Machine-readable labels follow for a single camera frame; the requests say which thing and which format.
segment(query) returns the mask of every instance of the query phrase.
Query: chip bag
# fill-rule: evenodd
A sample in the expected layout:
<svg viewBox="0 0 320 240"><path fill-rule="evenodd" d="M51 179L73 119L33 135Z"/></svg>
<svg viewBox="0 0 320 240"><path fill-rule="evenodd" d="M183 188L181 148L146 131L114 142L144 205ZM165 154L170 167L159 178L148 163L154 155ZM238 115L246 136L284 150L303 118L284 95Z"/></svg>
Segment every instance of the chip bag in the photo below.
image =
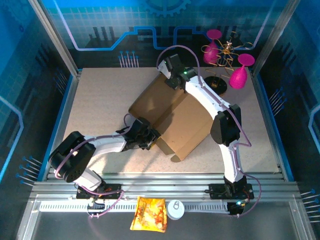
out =
<svg viewBox="0 0 320 240"><path fill-rule="evenodd" d="M165 199L138 196L130 230L144 230L165 233L167 210Z"/></svg>

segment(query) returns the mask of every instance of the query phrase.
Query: glass panel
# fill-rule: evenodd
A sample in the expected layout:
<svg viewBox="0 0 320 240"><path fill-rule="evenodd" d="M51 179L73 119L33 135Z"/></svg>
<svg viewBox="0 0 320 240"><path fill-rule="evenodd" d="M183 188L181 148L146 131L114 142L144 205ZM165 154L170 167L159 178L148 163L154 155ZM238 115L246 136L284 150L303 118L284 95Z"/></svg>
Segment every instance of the glass panel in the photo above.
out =
<svg viewBox="0 0 320 240"><path fill-rule="evenodd" d="M318 1L300 2L260 72L268 97L273 96L270 106L294 179L302 192L315 189L317 194L320 192L319 11ZM320 238L320 225L313 226Z"/></svg>
<svg viewBox="0 0 320 240"><path fill-rule="evenodd" d="M247 42L255 56L275 25L286 0L43 0L76 65L120 67L121 51L138 57L140 67L154 67L161 50L182 44L202 56L210 43L206 32L219 29L225 43ZM248 52L244 47L239 52ZM193 65L192 56L185 59ZM130 61L123 61L130 66Z"/></svg>
<svg viewBox="0 0 320 240"><path fill-rule="evenodd" d="M28 1L2 2L0 29L0 238L12 240L70 73Z"/></svg>

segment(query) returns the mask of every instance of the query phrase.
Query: brown cardboard box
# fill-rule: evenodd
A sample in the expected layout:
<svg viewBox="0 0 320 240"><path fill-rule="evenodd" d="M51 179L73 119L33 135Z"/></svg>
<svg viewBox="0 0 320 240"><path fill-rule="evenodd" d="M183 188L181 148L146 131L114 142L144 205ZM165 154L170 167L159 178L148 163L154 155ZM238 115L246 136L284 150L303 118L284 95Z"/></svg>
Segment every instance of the brown cardboard box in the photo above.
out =
<svg viewBox="0 0 320 240"><path fill-rule="evenodd" d="M129 108L134 117L147 119L161 134L157 146L171 161L181 162L210 133L213 120L190 94L173 90L160 74Z"/></svg>

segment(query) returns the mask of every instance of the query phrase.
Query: gold wire sculpture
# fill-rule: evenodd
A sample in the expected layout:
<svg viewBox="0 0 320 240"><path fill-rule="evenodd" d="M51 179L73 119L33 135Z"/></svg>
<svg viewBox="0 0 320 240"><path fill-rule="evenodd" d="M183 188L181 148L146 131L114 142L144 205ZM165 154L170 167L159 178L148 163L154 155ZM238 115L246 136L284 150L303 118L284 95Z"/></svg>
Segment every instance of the gold wire sculpture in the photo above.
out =
<svg viewBox="0 0 320 240"><path fill-rule="evenodd" d="M234 68L232 67L233 61L236 57L239 56L239 54L235 53L235 50L238 48L245 48L249 50L250 47L253 46L251 42L246 42L243 45L233 47L232 40L236 39L237 37L238 37L238 34L235 31L232 31L229 37L229 41L226 41L225 44L222 44L222 42L219 39L215 38L215 39L212 39L212 42L214 42L215 40L218 42L219 45L216 45L214 43L217 46L217 48L212 47L210 45L203 45L201 47L201 51L204 54L208 54L213 50L218 52L216 54L216 58L213 59L212 62L208 62L208 64L213 65L213 67L207 68L206 71L211 72L214 74L214 76L216 76L216 73L215 71L213 71L213 69L216 67L224 67L227 75L221 75L221 76L230 78L232 72L234 71Z"/></svg>

